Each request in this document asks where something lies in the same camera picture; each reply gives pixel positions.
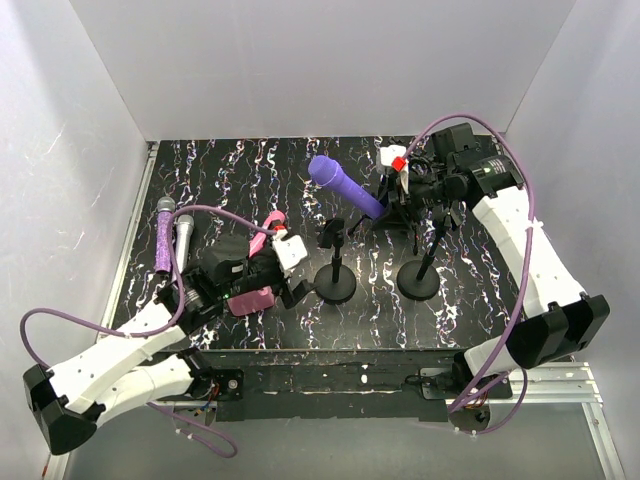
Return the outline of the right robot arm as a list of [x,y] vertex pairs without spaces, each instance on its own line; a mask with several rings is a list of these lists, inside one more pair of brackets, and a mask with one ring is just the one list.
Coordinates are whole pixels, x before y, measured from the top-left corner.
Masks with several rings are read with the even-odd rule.
[[494,132],[485,148],[474,119],[437,130],[429,126],[408,146],[380,148],[380,187],[372,211],[385,230],[417,225],[433,214],[434,234],[457,227],[462,203],[480,222],[517,282],[518,296],[502,334],[456,357],[462,390],[455,407],[483,394],[499,375],[524,371],[585,349],[610,314],[603,295],[591,295],[571,275],[535,213],[531,183],[515,151]]

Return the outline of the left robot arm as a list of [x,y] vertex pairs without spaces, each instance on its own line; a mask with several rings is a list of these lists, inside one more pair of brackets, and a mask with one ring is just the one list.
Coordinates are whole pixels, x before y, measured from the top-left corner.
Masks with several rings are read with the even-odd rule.
[[54,366],[31,366],[23,375],[26,400],[51,454],[75,450],[109,420],[158,399],[210,390],[234,399],[230,371],[206,366],[194,348],[150,361],[221,315],[239,295],[269,287],[286,308],[294,307],[312,289],[306,280],[295,288],[288,284],[307,256],[298,235],[272,239],[255,255],[242,238],[225,236],[115,335]]

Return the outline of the silver microphone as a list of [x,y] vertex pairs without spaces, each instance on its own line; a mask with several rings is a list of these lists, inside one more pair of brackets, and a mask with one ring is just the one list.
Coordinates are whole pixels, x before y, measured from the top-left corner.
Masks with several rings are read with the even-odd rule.
[[189,214],[179,216],[175,225],[174,241],[177,268],[172,270],[172,282],[176,280],[176,275],[181,274],[188,264],[193,231],[194,218]]

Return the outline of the purple smooth microphone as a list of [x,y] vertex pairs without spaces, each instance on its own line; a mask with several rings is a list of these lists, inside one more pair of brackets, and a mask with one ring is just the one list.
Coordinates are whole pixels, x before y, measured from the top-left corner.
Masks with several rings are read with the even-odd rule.
[[384,213],[385,207],[352,180],[336,160],[317,155],[311,160],[308,173],[319,187],[339,194],[371,219],[377,219]]

